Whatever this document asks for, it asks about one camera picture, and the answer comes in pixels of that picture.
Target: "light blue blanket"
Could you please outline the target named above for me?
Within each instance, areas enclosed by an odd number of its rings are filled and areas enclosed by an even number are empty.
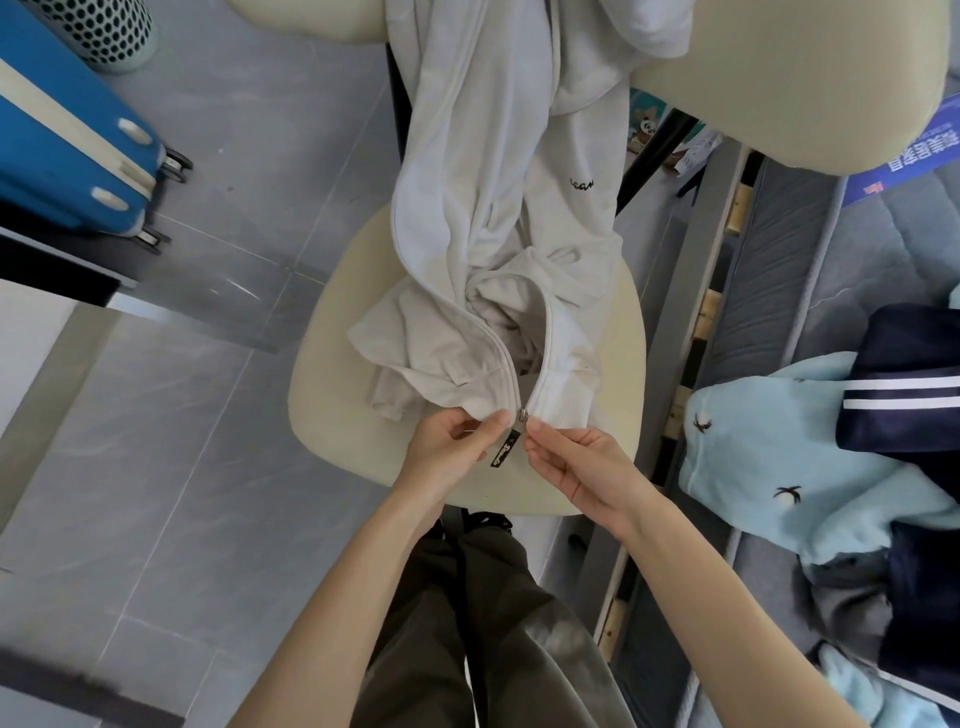
[[[836,446],[840,352],[695,392],[680,485],[724,521],[812,564],[890,545],[890,522],[960,528],[960,506],[919,468]]]
[[[827,682],[874,728],[946,728],[939,706],[861,670],[836,647],[824,644],[819,657]]]

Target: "beige cushion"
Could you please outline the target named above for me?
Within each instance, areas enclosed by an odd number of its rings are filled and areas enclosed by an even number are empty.
[[[385,42],[383,0],[229,0],[251,22]],[[841,175],[899,154],[940,103],[947,0],[697,0],[690,52],[633,83],[784,164]]]
[[[390,235],[389,206],[350,241],[326,285],[290,383],[290,424],[311,451],[344,470],[393,483],[416,425],[385,420],[369,405],[376,367],[347,340],[347,330],[405,275]],[[597,398],[605,425],[628,454],[636,452],[643,412],[646,338],[640,303],[626,264],[620,266],[612,316],[600,344],[604,386]],[[474,466],[448,502],[511,514],[573,514],[576,509],[540,479],[526,453],[513,452],[497,470]]]

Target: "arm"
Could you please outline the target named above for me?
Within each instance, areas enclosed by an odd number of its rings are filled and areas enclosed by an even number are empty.
[[[524,447],[534,470],[630,551],[725,726],[866,725],[610,435],[531,419]]]
[[[229,728],[349,726],[410,550],[510,420],[501,410],[480,425],[446,409],[420,422],[393,490],[324,577]]]

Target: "trouser leg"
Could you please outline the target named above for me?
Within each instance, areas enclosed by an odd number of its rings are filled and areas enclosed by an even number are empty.
[[[490,728],[634,728],[593,637],[538,586],[523,546],[500,528],[459,541],[471,651],[477,653]],[[474,661],[470,663],[474,675]]]
[[[351,728],[473,727],[466,649],[449,598],[459,592],[451,544],[419,541],[377,638]]]

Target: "zipper slider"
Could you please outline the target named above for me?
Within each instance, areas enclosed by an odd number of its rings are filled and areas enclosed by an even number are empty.
[[[516,411],[516,421],[521,425],[526,423],[527,419],[530,417],[530,413],[527,412],[523,407],[520,407]],[[490,463],[491,468],[499,468],[503,465],[503,461],[507,459],[507,455],[510,454],[510,450],[516,445],[516,441],[520,439],[520,431],[515,427],[510,430],[510,434],[507,435],[507,439],[503,441],[503,447],[500,448],[500,451],[496,454],[493,461]]]

